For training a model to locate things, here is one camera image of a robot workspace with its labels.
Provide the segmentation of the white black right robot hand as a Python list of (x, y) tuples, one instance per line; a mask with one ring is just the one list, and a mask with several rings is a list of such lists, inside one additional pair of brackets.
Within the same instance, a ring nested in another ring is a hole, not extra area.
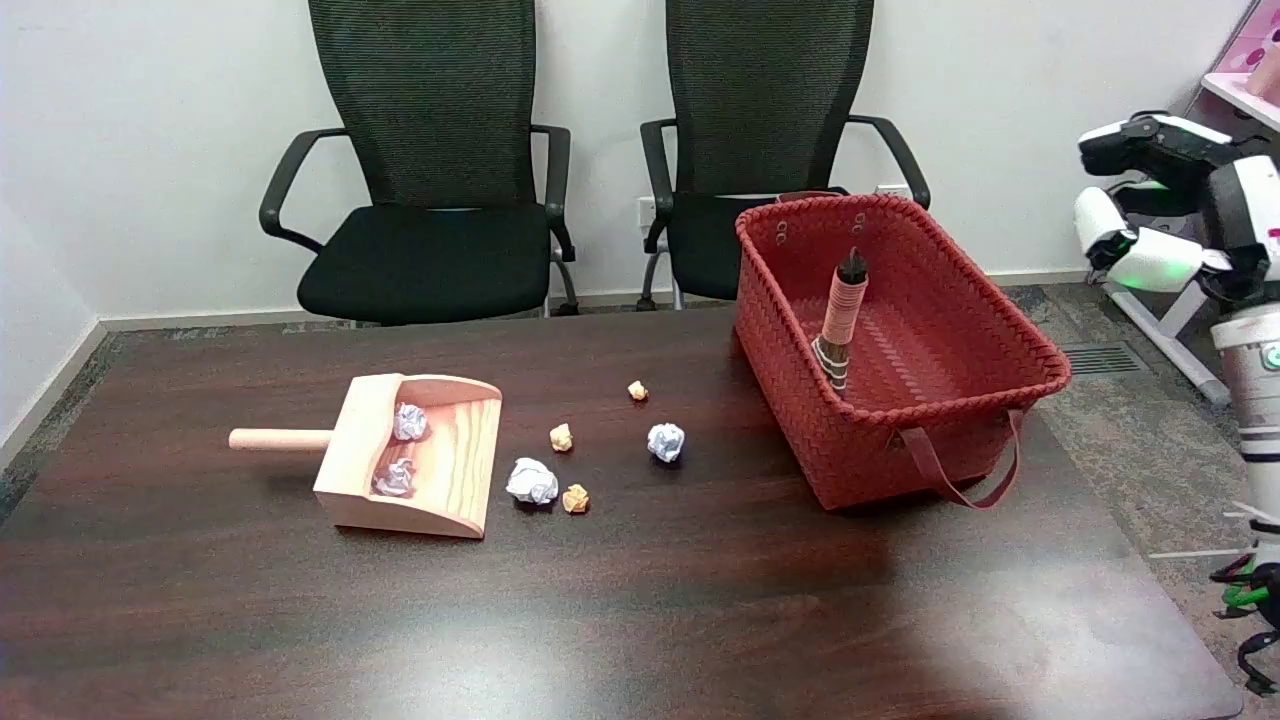
[(1083, 190), (1074, 223), (1092, 272), (1129, 288), (1198, 284), (1230, 309), (1277, 282), (1277, 165), (1263, 138), (1236, 140), (1166, 111), (1137, 113), (1076, 142), (1087, 174), (1147, 184)]

